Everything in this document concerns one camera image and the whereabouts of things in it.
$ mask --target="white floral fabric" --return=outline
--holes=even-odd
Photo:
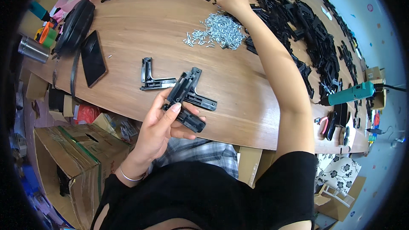
[[[330,163],[323,169],[320,165],[331,159]],[[327,184],[330,187],[338,190],[343,195],[348,194],[352,184],[354,183],[361,165],[349,157],[329,154],[321,160],[318,159],[318,176],[315,177],[319,185]]]

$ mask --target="black shirt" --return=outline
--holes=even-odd
[[[222,168],[176,162],[157,169],[135,187],[111,174],[91,229],[102,208],[109,211],[100,230],[142,230],[184,218],[203,230],[279,229],[311,220],[317,158],[291,152],[278,158],[252,189]]]

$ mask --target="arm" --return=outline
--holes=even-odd
[[[281,115],[276,159],[293,151],[313,154],[310,99],[291,55],[253,12],[248,0],[217,0],[217,3],[247,28],[279,103]]]
[[[115,171],[118,180],[128,187],[136,186],[139,181],[130,181],[125,178],[125,176],[130,179],[143,178],[151,162],[161,157],[166,151],[170,137],[190,140],[196,138],[191,130],[183,126],[180,122],[175,121],[180,112],[180,103],[172,105],[166,112],[163,112],[162,106],[171,90],[172,88],[168,88],[158,93],[152,103],[151,109],[146,114],[134,150],[132,150],[122,162],[120,168]],[[192,104],[184,102],[183,106],[191,113],[195,115],[199,114],[197,108]],[[206,121],[205,116],[200,116],[200,118]],[[108,210],[109,203],[104,205],[99,215],[96,215],[94,227],[91,227],[92,230],[100,229]]]

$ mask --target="plaid shirt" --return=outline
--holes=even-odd
[[[216,165],[230,176],[238,178],[237,152],[233,145],[202,138],[194,140],[170,138],[165,153],[152,162],[149,173],[156,167],[180,161],[199,161]]]

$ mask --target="smartphone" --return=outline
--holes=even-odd
[[[98,32],[95,30],[81,44],[82,66],[89,88],[108,73],[99,41]]]

